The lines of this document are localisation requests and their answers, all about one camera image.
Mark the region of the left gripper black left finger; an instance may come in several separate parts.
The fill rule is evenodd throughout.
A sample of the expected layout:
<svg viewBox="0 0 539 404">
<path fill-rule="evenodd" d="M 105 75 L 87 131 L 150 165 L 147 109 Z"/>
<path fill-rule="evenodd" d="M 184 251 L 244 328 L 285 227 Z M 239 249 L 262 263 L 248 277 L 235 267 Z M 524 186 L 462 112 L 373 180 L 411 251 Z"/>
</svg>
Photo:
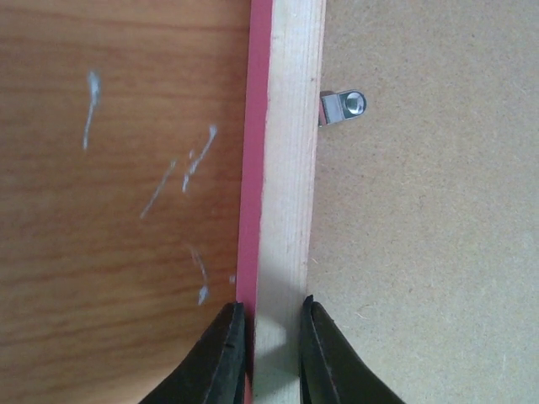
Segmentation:
<svg viewBox="0 0 539 404">
<path fill-rule="evenodd" d="M 141 401 L 241 404 L 245 376 L 245 310 L 242 303 L 227 303 L 181 364 Z"/>
</svg>

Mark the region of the pink picture frame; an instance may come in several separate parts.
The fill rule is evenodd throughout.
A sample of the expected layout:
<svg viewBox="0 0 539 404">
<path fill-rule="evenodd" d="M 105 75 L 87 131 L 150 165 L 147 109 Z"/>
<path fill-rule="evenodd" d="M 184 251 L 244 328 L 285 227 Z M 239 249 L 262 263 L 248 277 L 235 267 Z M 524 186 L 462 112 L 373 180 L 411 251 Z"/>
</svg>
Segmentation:
<svg viewBox="0 0 539 404">
<path fill-rule="evenodd" d="M 538 400 L 538 4 L 330 1 L 308 293 L 407 403 Z"/>
</svg>

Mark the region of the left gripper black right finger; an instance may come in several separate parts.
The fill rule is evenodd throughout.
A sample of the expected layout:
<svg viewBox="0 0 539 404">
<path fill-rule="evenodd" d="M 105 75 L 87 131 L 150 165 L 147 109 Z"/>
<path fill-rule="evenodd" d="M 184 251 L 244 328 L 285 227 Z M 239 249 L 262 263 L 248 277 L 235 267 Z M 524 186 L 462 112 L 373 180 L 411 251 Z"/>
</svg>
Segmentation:
<svg viewBox="0 0 539 404">
<path fill-rule="evenodd" d="M 321 303 L 302 304 L 300 381 L 302 403 L 401 403 L 403 400 L 361 360 Z"/>
</svg>

